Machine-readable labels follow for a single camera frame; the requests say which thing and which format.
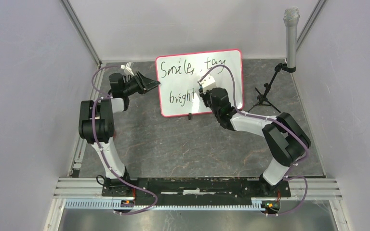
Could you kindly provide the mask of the pink framed whiteboard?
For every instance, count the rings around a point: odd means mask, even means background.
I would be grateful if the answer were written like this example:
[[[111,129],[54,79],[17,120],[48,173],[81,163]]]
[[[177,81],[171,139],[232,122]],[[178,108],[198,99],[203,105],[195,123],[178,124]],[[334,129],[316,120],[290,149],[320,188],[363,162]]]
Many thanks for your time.
[[[240,50],[203,51],[159,56],[155,60],[163,117],[206,114],[211,110],[199,96],[199,79],[206,73],[224,88],[232,105],[243,108],[243,72]]]

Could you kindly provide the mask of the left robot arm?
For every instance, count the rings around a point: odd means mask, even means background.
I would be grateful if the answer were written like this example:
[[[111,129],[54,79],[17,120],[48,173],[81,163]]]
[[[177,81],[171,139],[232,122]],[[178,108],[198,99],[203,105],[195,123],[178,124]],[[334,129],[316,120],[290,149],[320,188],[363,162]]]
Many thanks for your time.
[[[126,196],[132,191],[132,183],[113,141],[114,114],[128,110],[131,95],[146,94],[159,86],[160,82],[149,79],[140,72],[136,72],[134,76],[113,73],[109,76],[109,82],[110,91],[106,97],[81,102],[79,135],[96,150],[102,161],[106,171],[101,184],[103,188]]]

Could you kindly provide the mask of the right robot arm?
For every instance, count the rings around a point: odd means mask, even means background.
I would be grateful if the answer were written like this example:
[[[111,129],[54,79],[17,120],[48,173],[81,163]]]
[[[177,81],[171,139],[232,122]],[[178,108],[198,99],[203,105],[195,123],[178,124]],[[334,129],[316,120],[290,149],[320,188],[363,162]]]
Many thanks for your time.
[[[264,137],[272,160],[260,176],[259,191],[264,196],[276,193],[279,182],[286,176],[290,167],[311,147],[307,134],[288,113],[263,116],[237,110],[231,105],[226,89],[200,88],[199,95],[221,127]]]

